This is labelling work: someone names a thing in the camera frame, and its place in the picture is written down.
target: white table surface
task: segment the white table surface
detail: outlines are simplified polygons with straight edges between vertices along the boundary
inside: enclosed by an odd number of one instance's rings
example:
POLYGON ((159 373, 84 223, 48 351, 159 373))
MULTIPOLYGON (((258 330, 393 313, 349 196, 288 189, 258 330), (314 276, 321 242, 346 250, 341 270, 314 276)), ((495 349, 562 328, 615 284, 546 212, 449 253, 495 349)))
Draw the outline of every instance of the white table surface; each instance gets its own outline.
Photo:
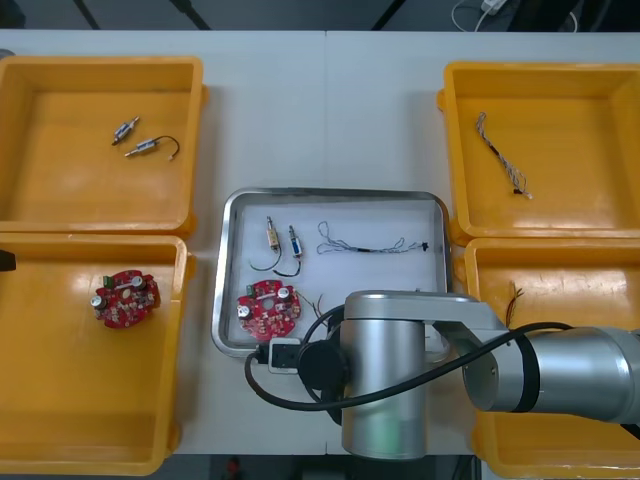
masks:
MULTIPOLYGON (((189 285, 179 358, 179 453, 344 453, 323 413, 272 407, 242 361, 210 338, 224 201, 247 186, 425 190, 451 209, 442 71, 454 60, 640 62, 639 34, 0 31, 25 55, 195 55, 211 97, 202 113, 189 285)), ((308 400, 294 377, 257 379, 308 400)), ((470 452, 473 411, 459 374, 428 390, 429 453, 470 452)))

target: thin cable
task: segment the thin cable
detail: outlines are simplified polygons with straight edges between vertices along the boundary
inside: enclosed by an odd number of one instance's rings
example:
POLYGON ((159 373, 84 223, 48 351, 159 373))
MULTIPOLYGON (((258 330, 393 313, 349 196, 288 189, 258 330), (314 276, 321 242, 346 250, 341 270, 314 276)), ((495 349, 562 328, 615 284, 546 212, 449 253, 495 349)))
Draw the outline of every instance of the thin cable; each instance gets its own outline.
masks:
POLYGON ((529 200, 533 199, 533 195, 527 192, 527 177, 525 174, 504 158, 504 156, 502 156, 498 149, 493 146, 493 143, 491 143, 491 140, 487 137, 487 134, 484 131, 484 121, 486 118, 487 114, 485 112, 481 112, 478 117, 478 121, 476 122, 476 130, 478 130, 482 139, 489 146, 494 155, 498 157, 498 160, 500 160, 500 163, 502 163, 502 166, 507 171, 507 175, 509 175, 509 179, 511 180, 511 183, 513 183, 513 193, 524 195, 529 200))
POLYGON ((96 22, 95 17, 91 14, 91 10, 89 10, 89 8, 85 5, 84 1, 73 0, 73 3, 76 5, 76 8, 80 10, 80 13, 84 17, 84 19, 87 21, 89 26, 93 30, 100 30, 100 25, 98 25, 98 22, 96 22))
POLYGON ((469 8, 475 8, 472 7, 471 5, 462 5, 464 2, 466 2, 467 0, 460 0, 458 3, 456 3, 453 8, 451 9, 451 21, 453 22, 453 24, 455 25, 455 27, 460 30, 461 32, 468 32, 469 30, 465 30, 464 28, 462 28, 458 22, 456 21, 456 10, 460 7, 469 7, 469 8))
POLYGON ((276 275, 280 275, 281 277, 293 278, 300 275, 301 268, 302 268, 302 262, 300 261, 300 259, 298 259, 298 268, 296 269, 296 273, 282 273, 277 270, 274 270, 273 273, 275 273, 276 275))
POLYGON ((598 12, 598 16, 593 22, 593 25, 591 25, 592 32, 597 32, 600 29, 600 27, 602 26, 602 22, 604 22, 604 19, 607 16, 607 13, 609 12, 610 7, 611 7, 611 0, 604 0, 604 2, 602 3, 602 8, 600 9, 600 12, 598 12))
POLYGON ((198 11, 193 8, 190 0, 169 0, 174 7, 178 9, 180 13, 184 13, 191 23, 193 23, 198 30, 211 30, 211 27, 204 21, 198 11))
POLYGON ((393 17, 400 7, 404 4, 405 0, 393 0, 393 3, 389 5, 389 8, 382 14, 371 30, 382 30, 391 17, 393 17))
POLYGON ((507 328, 511 325, 511 318, 513 318, 513 314, 516 311, 516 302, 518 301, 518 298, 524 295, 524 290, 516 288, 515 283, 511 282, 511 287, 513 288, 513 296, 511 297, 509 305, 507 305, 507 313, 504 316, 504 324, 507 328))
POLYGON ((296 410, 300 412, 322 412, 325 410, 330 410, 333 408, 351 408, 357 407, 358 405, 364 405, 366 403, 377 402, 379 400, 384 400, 385 398, 392 397, 394 395, 398 395, 400 393, 404 393, 413 388, 419 387, 420 385, 424 385, 427 382, 435 380, 436 378, 440 378, 447 373, 450 373, 464 365, 468 365, 469 363, 477 360, 478 358, 486 355, 487 353, 495 350, 496 348, 504 345, 507 342, 515 340, 517 338, 523 337, 525 334, 529 332, 533 332, 536 330, 547 330, 547 329, 558 329, 558 330, 568 330, 573 327, 566 325, 564 323, 558 322, 540 322, 540 323, 531 323, 529 325, 524 325, 522 327, 516 328, 515 330, 511 330, 504 335, 500 335, 497 338, 485 343, 484 345, 478 347, 473 352, 467 353, 461 357, 456 358, 450 362, 441 365, 440 367, 434 368, 428 372, 425 372, 417 377, 401 382, 392 387, 384 388, 377 392, 367 393, 365 395, 359 395, 357 397, 345 398, 343 400, 338 400, 334 402, 321 402, 321 403, 303 403, 303 402, 294 402, 291 400, 286 400, 284 398, 276 397, 271 393, 264 390, 253 378, 253 374, 251 373, 251 362, 256 357, 257 352, 251 353, 245 363, 244 363, 244 376, 247 380, 247 383, 251 387, 251 389, 265 402, 275 405, 276 407, 285 408, 287 410, 296 410))
POLYGON ((480 17, 480 20, 478 20, 478 23, 476 23, 476 28, 473 29, 474 32, 480 31, 480 25, 482 25, 482 22, 484 22, 484 19, 487 18, 487 15, 489 15, 490 11, 491 10, 487 10, 482 14, 482 16, 480 17))
POLYGON ((329 223, 326 221, 322 221, 318 224, 318 233, 320 236, 324 238, 324 242, 317 246, 316 252, 318 255, 323 255, 325 253, 331 252, 358 252, 358 253, 406 253, 411 250, 422 249, 423 251, 427 251, 429 248, 429 244, 427 242, 413 242, 408 247, 404 246, 405 239, 404 237, 400 237, 400 239, 395 243, 393 247, 389 248, 363 248, 363 247, 354 247, 349 245, 344 240, 334 240, 329 236, 329 223))
POLYGON ((170 140, 173 140, 173 142, 176 144, 176 151, 173 152, 171 155, 169 155, 169 160, 173 160, 175 158, 175 156, 178 154, 178 152, 180 151, 180 142, 178 142, 171 135, 160 135, 159 137, 154 138, 153 141, 157 142, 158 140, 161 140, 163 138, 168 138, 170 140))
POLYGON ((578 19, 573 14, 573 12, 569 12, 569 16, 571 20, 573 20, 573 33, 578 33, 578 28, 580 28, 580 24, 578 23, 578 19))
POLYGON ((254 267, 253 264, 251 263, 251 260, 249 260, 249 266, 254 269, 256 272, 268 272, 269 270, 272 270, 274 268, 276 268, 276 265, 278 265, 278 263, 280 263, 280 259, 282 258, 282 249, 278 248, 278 258, 276 259, 276 262, 271 265, 270 267, 267 268, 258 268, 258 267, 254 267))

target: yellow tray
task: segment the yellow tray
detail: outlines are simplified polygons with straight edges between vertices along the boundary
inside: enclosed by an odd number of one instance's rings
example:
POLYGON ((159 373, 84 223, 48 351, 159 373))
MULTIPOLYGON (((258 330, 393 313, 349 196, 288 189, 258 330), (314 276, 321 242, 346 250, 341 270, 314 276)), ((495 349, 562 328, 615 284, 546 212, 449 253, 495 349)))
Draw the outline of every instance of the yellow tray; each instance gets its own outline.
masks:
POLYGON ((0 62, 0 232, 188 235, 202 64, 192 57, 0 62), (126 140, 114 131, 140 116, 126 140), (124 153, 171 135, 144 156, 124 153))
POLYGON ((452 63, 445 112, 454 241, 476 237, 640 237, 640 67, 452 63), (513 194, 476 131, 528 180, 513 194))
POLYGON ((165 236, 0 234, 0 473, 146 475, 175 448, 187 274, 165 236), (130 329, 97 321, 102 276, 137 268, 161 304, 130 329))
MULTIPOLYGON (((477 239, 465 252, 468 293, 511 328, 560 321, 640 328, 640 240, 477 239)), ((638 440, 619 425, 569 415, 477 412, 473 448, 505 478, 638 478, 638 440)))

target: red circuit board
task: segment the red circuit board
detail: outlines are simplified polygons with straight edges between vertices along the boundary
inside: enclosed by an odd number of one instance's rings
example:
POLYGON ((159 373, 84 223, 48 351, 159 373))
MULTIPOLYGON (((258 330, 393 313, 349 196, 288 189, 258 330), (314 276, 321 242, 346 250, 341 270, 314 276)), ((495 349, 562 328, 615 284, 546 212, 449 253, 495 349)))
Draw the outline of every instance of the red circuit board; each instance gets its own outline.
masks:
POLYGON ((249 285, 247 295, 238 298, 240 325, 259 342, 286 337, 300 316, 300 300, 295 289, 279 280, 249 285))
POLYGON ((95 308, 95 313, 106 327, 132 327, 160 305, 158 284, 152 275, 143 275, 139 270, 126 270, 105 279, 108 279, 108 282, 105 280, 105 286, 96 290, 102 304, 95 308), (136 277, 143 280, 143 284, 137 288, 132 285, 136 277))

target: electrical component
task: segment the electrical component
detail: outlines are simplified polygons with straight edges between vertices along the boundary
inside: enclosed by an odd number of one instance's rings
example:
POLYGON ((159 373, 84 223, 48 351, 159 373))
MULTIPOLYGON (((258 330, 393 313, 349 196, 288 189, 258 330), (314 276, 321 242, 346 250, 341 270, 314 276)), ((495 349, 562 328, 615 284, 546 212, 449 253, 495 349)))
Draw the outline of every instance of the electrical component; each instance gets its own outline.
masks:
POLYGON ((274 252, 280 249, 280 240, 278 240, 278 232, 273 228, 273 220, 271 217, 267 217, 267 240, 269 241, 269 248, 274 252))
POLYGON ((238 298, 238 318, 243 330, 259 342, 286 337, 300 317, 300 300, 293 287, 279 280, 264 280, 247 286, 245 295, 238 298))
POLYGON ((334 240, 329 236, 329 224, 326 221, 322 221, 318 224, 318 232, 320 236, 324 238, 324 242, 318 245, 316 251, 318 255, 331 252, 357 252, 357 253, 407 253, 411 250, 422 250, 426 252, 429 248, 427 242, 413 242, 411 245, 405 247, 404 237, 400 237, 393 247, 388 248, 364 248, 354 247, 349 245, 344 240, 334 240))
POLYGON ((133 131, 133 127, 135 127, 138 120, 140 120, 140 117, 135 117, 130 122, 124 122, 120 125, 113 134, 113 142, 111 145, 117 145, 124 140, 133 131))
POLYGON ((300 275, 300 269, 302 268, 302 244, 292 225, 289 225, 289 239, 291 240, 291 248, 293 249, 293 258, 298 261, 298 268, 294 273, 282 273, 278 270, 274 270, 273 273, 281 277, 291 278, 300 275))
POLYGON ((102 284, 89 303, 96 318, 106 327, 132 327, 160 305, 158 284, 152 275, 144 275, 139 270, 105 275, 102 284))
POLYGON ((517 195, 524 195, 529 200, 532 200, 533 195, 527 192, 526 175, 518 170, 518 168, 510 163, 506 158, 504 158, 504 156, 498 151, 496 147, 493 146, 493 143, 491 143, 491 140, 489 140, 489 138, 487 137, 487 134, 484 131, 484 121, 486 118, 487 114, 485 112, 481 112, 480 116, 478 117, 478 121, 476 122, 476 130, 478 131, 484 142, 487 144, 487 146, 491 149, 493 154, 498 157, 498 160, 500 160, 500 163, 502 163, 502 166, 507 171, 507 175, 509 175, 509 179, 511 180, 511 183, 514 187, 513 193, 517 195))
POLYGON ((287 375, 298 373, 299 338, 272 338, 269 341, 269 372, 287 375))
POLYGON ((163 138, 168 138, 172 140, 176 144, 176 151, 169 155, 169 160, 173 160, 178 152, 180 151, 180 143, 170 135, 161 135, 156 138, 149 138, 140 142, 136 145, 136 148, 124 154, 125 157, 131 157, 134 155, 139 155, 141 153, 149 152, 151 150, 155 150, 160 144, 159 141, 163 138))
POLYGON ((300 258, 302 256, 302 245, 300 244, 300 239, 296 236, 296 232, 293 230, 293 225, 289 225, 289 239, 291 240, 294 258, 300 258))
POLYGON ((251 262, 249 262, 249 266, 256 272, 268 272, 269 270, 273 270, 278 265, 278 263, 280 263, 280 259, 282 258, 282 248, 280 248, 278 232, 273 226, 273 220, 271 220, 271 217, 267 217, 267 241, 269 242, 269 248, 278 254, 278 258, 276 258, 276 261, 273 263, 273 265, 267 268, 255 267, 251 262))

